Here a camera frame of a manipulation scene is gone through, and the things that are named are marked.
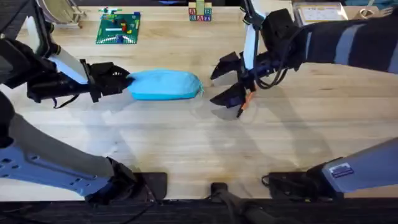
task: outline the wooden table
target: wooden table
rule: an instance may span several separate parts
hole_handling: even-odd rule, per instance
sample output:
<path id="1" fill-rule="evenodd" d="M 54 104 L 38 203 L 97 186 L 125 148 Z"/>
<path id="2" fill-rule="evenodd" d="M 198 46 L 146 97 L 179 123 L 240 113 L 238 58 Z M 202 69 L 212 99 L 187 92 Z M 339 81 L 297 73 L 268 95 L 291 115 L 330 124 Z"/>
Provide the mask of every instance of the wooden table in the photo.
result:
<path id="1" fill-rule="evenodd" d="M 289 2 L 267 5 L 269 11 L 282 7 Z M 398 78 L 338 65 L 302 65 L 281 85 L 258 91 L 240 120 L 228 120 L 227 111 L 209 102 L 226 86 L 212 86 L 209 77 L 220 57 L 243 49 L 236 7 L 214 8 L 211 23 L 189 22 L 184 7 L 125 7 L 123 12 L 142 12 L 137 45 L 95 45 L 100 14 L 97 7 L 83 9 L 88 17 L 81 30 L 53 33 L 64 49 L 89 63 L 112 61 L 131 72 L 193 72 L 206 86 L 204 96 L 134 101 L 125 92 L 93 104 L 89 95 L 81 95 L 53 110 L 51 100 L 30 101 L 24 86 L 1 90 L 29 122 L 73 147 L 111 156 L 132 169 L 167 172 L 167 198 L 204 198 L 212 182 L 228 183 L 240 197 L 267 198 L 260 179 L 270 171 L 305 170 L 397 136 Z M 25 30 L 19 39 L 27 40 Z M 384 187 L 348 196 L 395 197 L 397 192 Z M 2 201 L 81 199 L 67 190 L 0 180 Z"/>

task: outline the alphabet block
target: alphabet block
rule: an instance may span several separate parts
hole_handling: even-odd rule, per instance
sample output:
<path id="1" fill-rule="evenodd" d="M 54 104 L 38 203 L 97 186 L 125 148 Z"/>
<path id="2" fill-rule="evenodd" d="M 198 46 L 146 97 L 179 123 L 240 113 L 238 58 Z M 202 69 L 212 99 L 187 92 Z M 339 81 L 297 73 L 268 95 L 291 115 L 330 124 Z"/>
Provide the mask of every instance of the alphabet block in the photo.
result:
<path id="1" fill-rule="evenodd" d="M 210 22 L 211 21 L 211 16 L 205 16 L 205 22 Z"/>
<path id="2" fill-rule="evenodd" d="M 196 9 L 196 8 L 189 8 L 188 11 L 189 11 L 189 14 L 190 14 L 191 16 L 197 14 L 197 9 Z"/>
<path id="3" fill-rule="evenodd" d="M 189 16 L 190 21 L 196 21 L 197 20 L 197 15 L 191 15 Z"/>

